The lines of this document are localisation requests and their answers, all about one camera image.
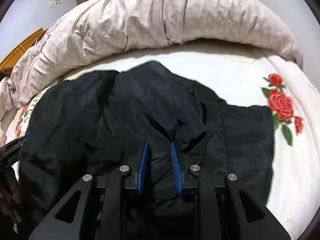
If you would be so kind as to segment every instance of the silver bolt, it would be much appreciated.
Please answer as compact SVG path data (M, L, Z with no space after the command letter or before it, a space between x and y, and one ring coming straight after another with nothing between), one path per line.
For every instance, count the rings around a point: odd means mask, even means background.
M92 176L91 176L90 174L87 174L87 175L84 175L84 176L82 177L82 179L83 179L84 181L89 181L89 180L92 179Z
M231 173L231 174L228 175L228 179L230 179L231 181L237 180L237 178L238 177L237 177L236 174Z
M193 164L193 165L191 165L190 169L191 169L192 171L199 171L199 170L200 170L200 166L199 166L199 165L196 165L196 164Z
M122 172L126 172L126 171L128 171L129 170L129 166L127 166L127 165L122 165L121 167L120 167L120 171L122 171Z

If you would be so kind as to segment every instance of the black fabric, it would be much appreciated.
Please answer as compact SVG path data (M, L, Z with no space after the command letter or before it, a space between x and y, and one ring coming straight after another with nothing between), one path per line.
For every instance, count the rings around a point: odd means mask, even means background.
M168 190L175 188L174 139L211 172L215 185L235 173L264 203L268 198L274 152L270 109L228 105L211 89L158 62L58 83L37 103L27 132L20 182L35 224L79 178L116 168L135 153L139 140L150 145L150 178L146 195L130 206L131 238L143 232L144 239L170 239L164 236L169 230L191 237L178 224L192 228L193 203Z

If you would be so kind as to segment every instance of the bed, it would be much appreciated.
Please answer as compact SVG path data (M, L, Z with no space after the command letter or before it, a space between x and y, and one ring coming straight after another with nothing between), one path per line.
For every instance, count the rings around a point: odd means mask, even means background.
M48 36L39 46L48 42ZM262 48L265 46L247 43L256 47L200 39L167 48L125 51L99 61L94 56L94 63L82 64L85 66L73 67L73 70L67 66L67 74L55 73L55 80L48 86L42 84L44 89L33 91L27 104L23 96L19 97L19 104L24 106L5 113L0 123L2 145L25 134L36 103L59 80L77 79L97 70L126 71L156 60L171 72L211 88L228 104L269 106L274 111L275 157L267 207L291 238L298 239L320 206L320 94L302 72L302 60L294 44L288 42L290 45L281 48ZM279 108L279 102L284 101L290 102L291 108L288 105ZM18 165L15 171L18 177Z

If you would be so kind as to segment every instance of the red flower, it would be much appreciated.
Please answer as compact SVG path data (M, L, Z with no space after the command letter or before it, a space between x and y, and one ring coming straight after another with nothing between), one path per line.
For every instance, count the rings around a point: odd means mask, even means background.
M297 134L298 133L302 133L302 130L303 130L303 118L302 117L298 117L298 116L295 116L294 117L294 126L296 127L296 132Z
M278 74L270 74L268 78L269 78L269 81L275 86L282 85L282 78Z
M270 92L270 96L268 98L269 108L276 111L280 120L289 121L293 116L291 99L286 97L284 93L280 91L271 90L272 92Z

